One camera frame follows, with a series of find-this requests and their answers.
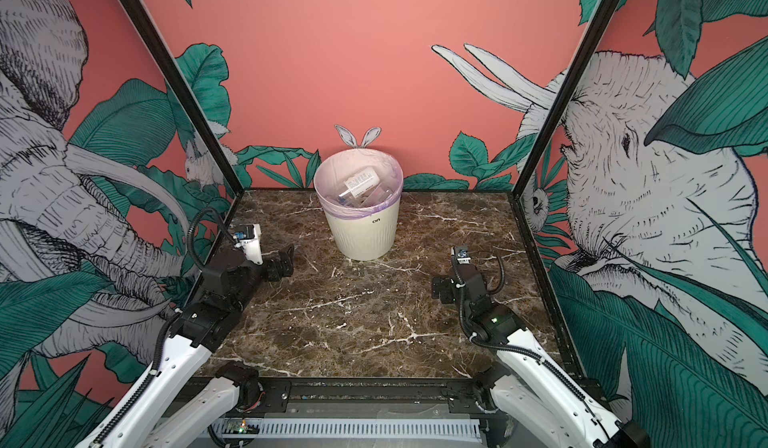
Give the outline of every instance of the white cable tray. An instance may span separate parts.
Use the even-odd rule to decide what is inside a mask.
[[[223,434],[227,421],[214,424],[217,434],[238,438],[429,438],[482,443],[479,420],[378,420],[338,418],[246,418],[258,434]]]

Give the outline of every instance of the label with barcode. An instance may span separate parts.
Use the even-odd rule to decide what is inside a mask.
[[[366,168],[362,169],[362,171],[347,179],[344,184],[348,189],[350,189],[352,196],[357,198],[374,186],[379,185],[379,181],[379,176],[373,170],[373,167],[367,166]]]

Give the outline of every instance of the black metal frame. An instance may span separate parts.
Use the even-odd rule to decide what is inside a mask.
[[[180,73],[175,59],[170,54],[162,37],[154,26],[148,12],[141,0],[119,0],[124,10],[127,12],[130,20],[133,22],[136,30],[146,44],[151,55],[158,64],[161,72],[168,81],[168,85],[178,98],[182,108],[187,112],[191,123],[194,125],[197,133],[205,142],[216,164],[222,170],[226,182],[235,193],[235,200],[226,215],[225,223],[229,224],[234,216],[236,208],[242,200],[243,194],[250,187],[243,187],[232,169],[226,161],[216,137],[211,133],[208,127],[206,117],[192,94],[183,75]],[[544,150],[552,138],[554,131],[560,124],[568,103],[571,101],[574,91],[578,86],[589,60],[596,50],[600,38],[602,37],[608,22],[618,5],[619,0],[600,0],[595,9],[594,16],[590,25],[584,33],[584,37],[579,44],[578,50],[574,55],[571,67],[565,75],[561,89],[558,91],[552,108],[544,121],[544,126],[533,146],[532,152],[528,157],[529,163],[526,163],[514,191],[509,193],[509,201],[512,206],[514,217],[522,233],[525,248],[529,253],[534,275],[538,281],[542,299],[547,309],[552,325],[555,329],[558,348],[560,350],[562,361],[566,371],[577,380],[580,380],[582,387],[587,389],[592,386],[597,393],[594,397],[600,400],[599,386],[592,380],[584,378],[584,370],[581,366],[574,344],[568,333],[568,327],[565,324],[562,312],[560,310],[554,290],[547,276],[546,270],[541,258],[538,256],[533,234],[525,221],[525,217],[520,205],[520,199],[523,189],[535,171],[535,166],[542,158]],[[305,189],[293,189],[293,191],[305,191]],[[216,237],[211,254],[216,252],[221,241],[221,233]],[[193,290],[200,283],[198,278]],[[198,376],[192,378],[177,397],[174,405],[184,404],[194,398],[210,378]],[[288,403],[435,403],[446,404],[452,413],[468,414],[471,417],[481,418],[488,424],[506,423],[505,414],[487,414],[483,413],[478,406],[474,405],[473,380],[453,379],[453,378],[261,378],[265,388],[271,393],[264,400],[263,406],[257,410],[257,413],[267,413],[274,411],[285,411]],[[242,416],[239,413],[227,414],[229,416]]]
[[[168,414],[193,400],[209,376],[193,376],[168,408]],[[444,404],[452,414],[472,418],[504,416],[484,413],[476,404],[469,378],[294,378],[262,376],[265,397],[249,416],[285,413],[289,403]],[[243,416],[232,410],[224,416]]]
[[[203,139],[203,142],[205,142],[205,145],[208,147],[210,154],[214,157],[214,161],[224,174],[226,182],[235,192],[235,195],[242,194],[244,188],[237,179],[237,174],[235,174],[232,169],[232,165],[226,161],[226,157],[216,136],[214,136],[213,132],[211,132],[208,127],[208,121],[203,110],[200,108],[200,105],[197,104],[197,99],[195,99],[194,94],[192,94],[192,90],[190,90],[187,80],[184,79],[184,76],[179,71],[176,60],[170,54],[157,27],[155,27],[151,17],[147,13],[146,8],[144,7],[144,2],[141,0],[119,1],[123,5],[125,12],[128,14],[130,21],[133,22],[134,27],[136,27],[136,31],[138,31],[139,36],[141,36],[141,40],[143,40],[144,44],[147,46],[152,58],[154,58],[155,63],[158,64],[160,71],[168,82],[168,87],[173,90],[174,95],[179,100],[179,104],[184,108],[184,111],[187,112],[187,117],[189,117],[190,122],[192,122],[192,125],[194,125],[200,138]]]
[[[586,377],[584,367],[581,365],[581,361],[578,358],[573,338],[571,338],[571,332],[568,331],[568,326],[565,323],[565,318],[560,309],[558,298],[554,294],[552,283],[549,281],[547,269],[544,267],[542,257],[538,254],[536,242],[534,241],[531,228],[528,227],[528,222],[525,219],[521,203],[522,201],[520,199],[515,200],[512,194],[510,194],[509,204],[514,213],[514,220],[518,223],[520,234],[523,237],[525,251],[528,253],[528,261],[531,262],[533,275],[536,278],[538,293],[542,297],[544,309],[549,315],[549,321],[552,324],[552,328],[554,328],[554,339],[558,344],[558,351],[560,351],[560,357],[563,361],[563,369],[571,376],[571,378],[576,380],[584,379]]]
[[[589,65],[589,60],[594,54],[594,51],[598,48],[598,43],[605,32],[605,28],[608,26],[610,17],[613,15],[619,0],[600,0],[598,6],[594,11],[594,16],[589,21],[587,31],[584,32],[584,37],[581,39],[581,43],[576,50],[574,59],[571,62],[571,67],[565,74],[563,84],[558,91],[558,94],[554,97],[552,108],[547,113],[547,118],[544,121],[542,131],[539,132],[536,142],[528,155],[528,162],[525,164],[518,182],[514,186],[513,195],[516,199],[520,198],[523,194],[523,189],[528,181],[531,179],[534,170],[536,170],[536,164],[542,158],[544,150],[549,144],[549,140],[554,135],[554,131],[560,126],[560,120],[565,113],[565,109],[571,102],[574,91],[581,81],[581,76]]]

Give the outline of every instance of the pink wall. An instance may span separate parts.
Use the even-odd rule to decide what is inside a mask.
[[[460,131],[493,156],[514,141],[522,115],[478,97],[430,47],[465,54],[471,43],[546,84],[584,29],[578,0],[144,2],[174,56],[198,43],[224,51],[232,115],[221,141],[234,151],[296,146],[327,157],[344,148],[334,124],[358,140],[377,126],[373,147],[394,154],[406,175],[454,179],[466,179],[448,162]],[[254,185],[276,185],[249,172]]]

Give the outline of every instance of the elephant eye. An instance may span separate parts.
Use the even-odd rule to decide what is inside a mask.
[[[627,158],[629,158],[629,134],[625,133],[624,138],[621,140],[621,146],[624,148],[624,153],[627,154]]]

